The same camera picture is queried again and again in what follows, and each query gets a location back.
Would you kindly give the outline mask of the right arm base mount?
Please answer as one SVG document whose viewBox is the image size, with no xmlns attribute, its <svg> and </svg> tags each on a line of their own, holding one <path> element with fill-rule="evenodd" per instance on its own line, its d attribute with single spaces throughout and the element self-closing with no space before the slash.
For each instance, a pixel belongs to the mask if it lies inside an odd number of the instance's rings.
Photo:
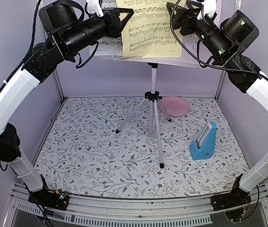
<svg viewBox="0 0 268 227">
<path fill-rule="evenodd" d="M 235 210 L 229 210 L 225 212 L 226 218 L 231 222 L 242 221 L 251 202 L 251 197 L 248 192 L 244 192 L 240 189 L 228 193 L 216 193 L 210 198 L 210 203 L 213 206 L 214 211 L 227 210 L 241 206 Z"/>
</svg>

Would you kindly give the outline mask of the blue metronome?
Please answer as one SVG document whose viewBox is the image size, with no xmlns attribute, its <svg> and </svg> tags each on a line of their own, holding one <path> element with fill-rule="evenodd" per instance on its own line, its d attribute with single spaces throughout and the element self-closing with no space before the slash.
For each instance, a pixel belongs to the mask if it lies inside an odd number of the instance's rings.
<svg viewBox="0 0 268 227">
<path fill-rule="evenodd" d="M 199 135 L 190 144 L 190 155 L 193 160 L 210 159 L 215 151 L 217 126 L 207 122 Z"/>
</svg>

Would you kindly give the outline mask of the yellow sheet music page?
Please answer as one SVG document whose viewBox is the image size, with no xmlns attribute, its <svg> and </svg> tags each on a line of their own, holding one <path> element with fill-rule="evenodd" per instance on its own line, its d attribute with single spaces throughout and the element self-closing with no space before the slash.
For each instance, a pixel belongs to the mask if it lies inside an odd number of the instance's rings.
<svg viewBox="0 0 268 227">
<path fill-rule="evenodd" d="M 122 58 L 180 58 L 182 49 L 170 28 L 167 0 L 118 0 L 117 7 L 132 9 L 121 33 Z"/>
</svg>

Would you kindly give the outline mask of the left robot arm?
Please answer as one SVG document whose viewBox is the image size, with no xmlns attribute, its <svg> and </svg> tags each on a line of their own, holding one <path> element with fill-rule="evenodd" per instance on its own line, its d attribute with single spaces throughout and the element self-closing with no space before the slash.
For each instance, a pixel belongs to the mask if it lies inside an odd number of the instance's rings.
<svg viewBox="0 0 268 227">
<path fill-rule="evenodd" d="M 52 193 L 22 153 L 17 130 L 9 121 L 60 63 L 75 62 L 79 51 L 103 37 L 120 37 L 133 14 L 133 9 L 103 9 L 97 0 L 88 0 L 84 7 L 72 0 L 57 0 L 35 10 L 35 18 L 40 18 L 48 37 L 44 43 L 30 44 L 24 59 L 0 88 L 0 161 L 15 171 L 42 205 L 52 202 Z"/>
</svg>

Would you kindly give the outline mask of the white sheet music page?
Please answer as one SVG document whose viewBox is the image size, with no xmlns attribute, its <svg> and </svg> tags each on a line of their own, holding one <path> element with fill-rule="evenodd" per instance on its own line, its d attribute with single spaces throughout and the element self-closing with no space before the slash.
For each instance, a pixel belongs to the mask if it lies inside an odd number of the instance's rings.
<svg viewBox="0 0 268 227">
<path fill-rule="evenodd" d="M 104 8 L 116 8 L 117 4 L 115 0 L 103 0 L 102 9 Z M 95 56 L 122 56 L 122 40 L 119 38 L 104 37 L 100 39 L 98 48 L 95 52 Z"/>
</svg>

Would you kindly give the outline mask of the white perforated music stand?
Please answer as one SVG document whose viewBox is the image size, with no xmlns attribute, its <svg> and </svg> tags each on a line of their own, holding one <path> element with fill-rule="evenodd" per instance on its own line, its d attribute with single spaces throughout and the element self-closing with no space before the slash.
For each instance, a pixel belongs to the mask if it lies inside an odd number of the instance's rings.
<svg viewBox="0 0 268 227">
<path fill-rule="evenodd" d="M 157 77 L 157 63 L 149 63 L 151 67 L 151 90 L 147 91 L 144 94 L 144 98 L 140 101 L 140 103 L 135 107 L 135 109 L 129 114 L 129 116 L 122 122 L 122 124 L 115 130 L 115 133 L 120 133 L 125 124 L 130 120 L 130 118 L 136 113 L 136 111 L 144 104 L 145 102 L 149 102 L 150 104 L 150 112 L 149 112 L 149 127 L 148 127 L 148 135 L 149 137 L 153 135 L 153 120 L 156 121 L 156 132 L 157 132 L 157 140 L 158 140 L 158 149 L 159 149 L 159 166 L 160 168 L 164 168 L 163 161 L 163 151 L 162 144 L 160 138 L 160 124 L 159 124 L 159 114 L 158 114 L 158 105 L 162 97 L 159 95 L 159 92 L 156 91 L 156 77 Z"/>
</svg>

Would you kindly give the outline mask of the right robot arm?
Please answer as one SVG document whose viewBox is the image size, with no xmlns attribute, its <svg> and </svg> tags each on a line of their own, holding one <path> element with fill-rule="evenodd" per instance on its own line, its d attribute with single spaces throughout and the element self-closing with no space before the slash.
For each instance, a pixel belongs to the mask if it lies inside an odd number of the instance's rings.
<svg viewBox="0 0 268 227">
<path fill-rule="evenodd" d="M 214 23 L 216 0 L 188 0 L 186 7 L 167 2 L 171 32 L 180 46 L 197 62 L 216 70 L 224 70 L 229 80 L 242 93 L 258 102 L 268 113 L 268 77 L 243 52 L 259 35 L 256 25 L 240 10 L 224 20 L 220 27 Z M 205 63 L 191 53 L 175 34 L 180 29 L 182 36 L 194 34 L 209 50 L 214 60 Z M 250 170 L 236 178 L 227 195 L 230 206 L 237 206 L 259 183 L 268 179 L 268 152 Z"/>
</svg>

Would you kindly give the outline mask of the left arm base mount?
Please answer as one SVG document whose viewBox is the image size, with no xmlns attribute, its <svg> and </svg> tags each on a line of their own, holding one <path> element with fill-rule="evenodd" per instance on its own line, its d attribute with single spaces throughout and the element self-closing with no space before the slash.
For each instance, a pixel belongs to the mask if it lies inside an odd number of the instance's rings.
<svg viewBox="0 0 268 227">
<path fill-rule="evenodd" d="M 51 192 L 42 189 L 37 192 L 29 192 L 28 201 L 39 206 L 66 211 L 69 204 L 69 195 L 61 190 Z"/>
</svg>

